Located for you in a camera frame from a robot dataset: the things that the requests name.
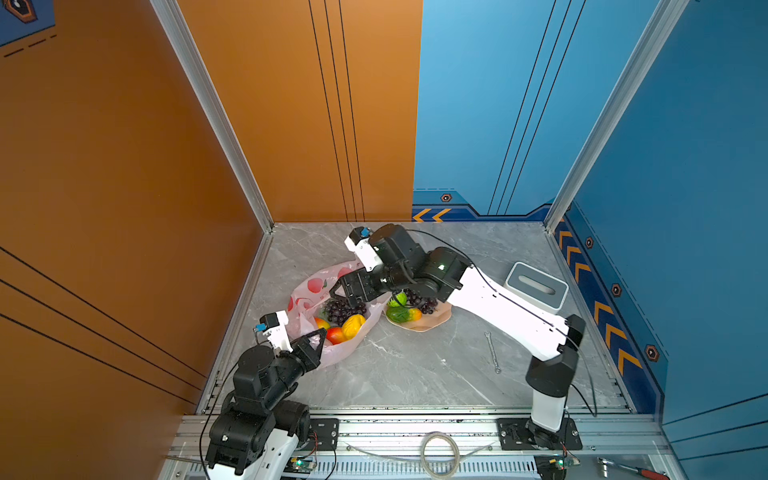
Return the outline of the yellow red mango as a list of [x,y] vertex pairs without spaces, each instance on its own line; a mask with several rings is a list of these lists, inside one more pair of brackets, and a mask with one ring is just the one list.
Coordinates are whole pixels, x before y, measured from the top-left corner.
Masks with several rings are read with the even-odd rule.
[[316,318],[315,319],[315,323],[316,323],[316,326],[318,328],[322,328],[322,329],[325,329],[325,330],[330,330],[331,329],[331,325],[326,320],[324,320],[324,319]]

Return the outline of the purple grape bunch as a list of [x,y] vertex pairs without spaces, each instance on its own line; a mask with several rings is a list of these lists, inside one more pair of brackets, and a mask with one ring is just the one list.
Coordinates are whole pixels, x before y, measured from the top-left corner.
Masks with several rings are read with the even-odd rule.
[[433,314],[438,306],[436,299],[421,296],[411,289],[405,289],[403,293],[406,297],[404,305],[408,308],[418,309],[423,315]]
[[366,318],[368,310],[365,304],[351,307],[346,300],[329,299],[324,303],[321,313],[330,325],[341,327],[355,315],[362,315],[363,318]]

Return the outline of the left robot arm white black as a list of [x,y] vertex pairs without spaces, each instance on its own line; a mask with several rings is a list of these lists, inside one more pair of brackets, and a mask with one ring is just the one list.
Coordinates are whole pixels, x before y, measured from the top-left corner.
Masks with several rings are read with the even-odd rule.
[[309,407],[291,401],[298,380],[318,368],[326,339],[314,330],[286,350],[262,343],[238,359],[233,390],[200,452],[208,479],[279,479],[291,454],[309,439]]

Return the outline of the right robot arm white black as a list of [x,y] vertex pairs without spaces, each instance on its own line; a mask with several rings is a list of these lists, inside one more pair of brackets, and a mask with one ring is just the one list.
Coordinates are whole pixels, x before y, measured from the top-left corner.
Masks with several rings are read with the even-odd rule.
[[375,231],[353,229],[344,244],[360,268],[342,275],[330,289],[351,307],[386,293],[410,289],[464,309],[511,337],[531,355],[526,381],[533,404],[525,428],[538,449],[558,449],[567,440],[566,400],[578,366],[586,323],[563,318],[488,278],[461,250],[441,242],[425,251],[413,230],[386,224]]

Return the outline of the red yellow apple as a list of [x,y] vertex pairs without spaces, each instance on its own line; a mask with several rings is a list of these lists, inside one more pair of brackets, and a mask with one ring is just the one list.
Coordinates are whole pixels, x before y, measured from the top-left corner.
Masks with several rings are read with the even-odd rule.
[[326,333],[326,340],[332,345],[338,345],[347,340],[341,327],[332,327]]

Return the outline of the green apple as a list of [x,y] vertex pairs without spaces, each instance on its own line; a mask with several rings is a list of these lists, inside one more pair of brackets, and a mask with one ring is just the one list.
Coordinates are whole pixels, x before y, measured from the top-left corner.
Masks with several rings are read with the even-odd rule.
[[408,304],[408,296],[404,291],[398,292],[392,295],[389,301],[390,307],[406,307]]

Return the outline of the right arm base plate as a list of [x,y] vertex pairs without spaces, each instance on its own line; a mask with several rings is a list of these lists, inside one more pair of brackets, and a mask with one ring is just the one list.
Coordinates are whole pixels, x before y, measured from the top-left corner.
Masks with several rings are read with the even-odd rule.
[[583,449],[575,421],[564,417],[557,432],[549,431],[533,423],[531,419],[500,418],[496,420],[499,442],[504,451],[512,450],[561,450]]

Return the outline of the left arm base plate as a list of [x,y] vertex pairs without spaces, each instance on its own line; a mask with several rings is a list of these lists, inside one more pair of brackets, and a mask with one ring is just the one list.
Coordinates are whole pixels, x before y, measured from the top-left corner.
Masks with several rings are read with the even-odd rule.
[[302,449],[306,451],[336,451],[340,420],[335,417],[311,417],[309,435]]

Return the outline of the pink printed plastic bag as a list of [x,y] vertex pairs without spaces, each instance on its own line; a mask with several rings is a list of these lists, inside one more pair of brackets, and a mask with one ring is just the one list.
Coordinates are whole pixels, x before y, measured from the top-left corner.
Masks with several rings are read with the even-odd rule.
[[[291,340],[317,329],[315,317],[330,299],[330,289],[340,276],[361,267],[362,264],[357,260],[326,267],[312,274],[293,290],[286,310],[289,319],[286,331]],[[367,303],[366,322],[354,338],[338,345],[326,341],[319,368],[330,367],[349,357],[384,316],[390,298],[391,294],[387,292]]]

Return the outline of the yellow orange fruit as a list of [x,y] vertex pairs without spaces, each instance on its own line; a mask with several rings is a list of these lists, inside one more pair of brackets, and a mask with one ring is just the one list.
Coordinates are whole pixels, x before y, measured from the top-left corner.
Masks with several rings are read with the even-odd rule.
[[349,317],[341,326],[344,338],[346,340],[355,338],[365,323],[366,318],[361,314],[356,314]]

